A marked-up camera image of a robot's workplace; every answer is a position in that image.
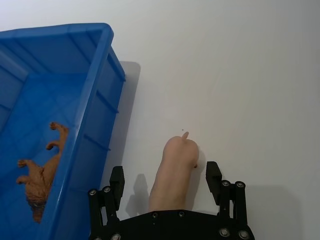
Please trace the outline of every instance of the screw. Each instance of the screw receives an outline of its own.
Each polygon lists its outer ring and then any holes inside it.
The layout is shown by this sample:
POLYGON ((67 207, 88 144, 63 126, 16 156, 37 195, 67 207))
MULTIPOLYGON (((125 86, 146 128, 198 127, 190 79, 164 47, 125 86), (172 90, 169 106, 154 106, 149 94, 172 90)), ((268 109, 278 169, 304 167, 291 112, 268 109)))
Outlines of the screw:
POLYGON ((120 240, 121 239, 121 235, 116 233, 111 237, 111 240, 120 240))
POLYGON ((89 194, 92 196, 92 195, 95 195, 96 192, 97 192, 97 191, 93 189, 93 190, 91 190, 91 191, 89 192, 89 194))
POLYGON ((226 229, 226 228, 221 228, 221 229, 219 230, 219 233, 220 233, 220 235, 221 235, 222 237, 224 237, 224 238, 230 236, 230 232, 229 232, 229 230, 226 229))
POLYGON ((108 193, 108 192, 110 192, 110 190, 111 190, 111 188, 110 187, 105 187, 104 189, 103 189, 103 191, 105 192, 105 193, 108 193))
POLYGON ((228 187, 230 183, 227 180, 222 181, 222 185, 228 187))
POLYGON ((236 183, 236 186, 239 188, 243 188, 245 186, 245 184, 243 182, 239 181, 236 183))
POLYGON ((249 233, 247 231, 241 230, 241 231, 239 231, 239 237, 241 239, 247 240, 247 239, 250 238, 250 235, 249 235, 249 233))

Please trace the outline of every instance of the beige foam object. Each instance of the beige foam object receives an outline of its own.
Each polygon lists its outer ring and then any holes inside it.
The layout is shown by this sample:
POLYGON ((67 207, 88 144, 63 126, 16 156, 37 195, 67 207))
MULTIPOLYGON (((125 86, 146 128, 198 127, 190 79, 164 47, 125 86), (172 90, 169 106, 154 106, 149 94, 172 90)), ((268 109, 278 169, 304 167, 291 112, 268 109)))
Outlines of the beige foam object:
POLYGON ((198 145, 188 135, 170 138, 163 149, 149 197, 150 212, 186 208, 191 173, 199 159, 198 145))

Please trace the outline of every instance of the white background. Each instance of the white background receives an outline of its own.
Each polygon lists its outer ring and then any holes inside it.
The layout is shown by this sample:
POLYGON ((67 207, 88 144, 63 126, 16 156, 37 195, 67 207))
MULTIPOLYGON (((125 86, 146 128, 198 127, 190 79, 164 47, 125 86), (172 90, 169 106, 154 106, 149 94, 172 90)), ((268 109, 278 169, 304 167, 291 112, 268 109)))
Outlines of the white background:
POLYGON ((320 239, 319 0, 1 0, 0 31, 91 22, 131 61, 102 180, 123 165, 120 219, 147 211, 163 147, 184 130, 202 151, 189 208, 217 212, 204 163, 216 161, 246 183, 257 240, 320 239))

